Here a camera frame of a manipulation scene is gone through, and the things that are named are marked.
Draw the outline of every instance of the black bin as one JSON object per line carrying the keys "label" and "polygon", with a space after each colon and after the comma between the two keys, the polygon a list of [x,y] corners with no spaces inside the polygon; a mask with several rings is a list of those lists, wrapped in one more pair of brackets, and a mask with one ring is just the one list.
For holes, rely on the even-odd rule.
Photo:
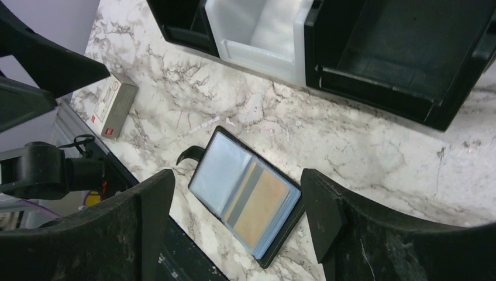
{"label": "black bin", "polygon": [[496,47],[495,0],[314,0],[306,83],[446,130]]}
{"label": "black bin", "polygon": [[206,17],[206,0],[146,2],[166,41],[219,57]]}

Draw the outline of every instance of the card holder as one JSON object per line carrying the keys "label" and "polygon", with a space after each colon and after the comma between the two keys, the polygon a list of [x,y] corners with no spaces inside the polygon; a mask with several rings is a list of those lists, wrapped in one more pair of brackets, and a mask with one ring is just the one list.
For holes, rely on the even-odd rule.
{"label": "card holder", "polygon": [[191,192],[267,268],[304,212],[300,186],[221,126],[184,159],[198,161]]}

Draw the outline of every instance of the small cardboard box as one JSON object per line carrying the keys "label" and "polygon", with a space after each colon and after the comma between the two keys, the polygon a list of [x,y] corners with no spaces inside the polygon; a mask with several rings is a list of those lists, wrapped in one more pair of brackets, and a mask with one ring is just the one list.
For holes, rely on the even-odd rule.
{"label": "small cardboard box", "polygon": [[138,86],[127,76],[111,72],[98,100],[91,122],[100,135],[116,139],[128,117]]}

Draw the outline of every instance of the white bin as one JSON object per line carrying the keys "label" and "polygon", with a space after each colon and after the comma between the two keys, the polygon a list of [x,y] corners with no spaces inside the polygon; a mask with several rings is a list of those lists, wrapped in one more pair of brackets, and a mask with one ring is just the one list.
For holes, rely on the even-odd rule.
{"label": "white bin", "polygon": [[208,0],[222,60],[305,85],[304,23],[313,0]]}

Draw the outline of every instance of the marble surface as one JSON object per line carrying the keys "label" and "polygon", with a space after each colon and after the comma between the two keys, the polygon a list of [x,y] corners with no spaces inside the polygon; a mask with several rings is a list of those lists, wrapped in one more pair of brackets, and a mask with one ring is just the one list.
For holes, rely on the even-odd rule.
{"label": "marble surface", "polygon": [[[299,181],[303,167],[395,210],[474,226],[496,218],[496,70],[470,94],[450,128],[436,132],[370,107],[204,59],[164,41],[145,0],[101,0],[86,55],[124,72],[140,90],[117,140],[106,140],[139,179],[176,176],[171,216],[232,280],[323,280],[306,216],[262,270],[188,191],[195,169],[175,165],[223,125]],[[104,82],[71,106],[88,122]]]}

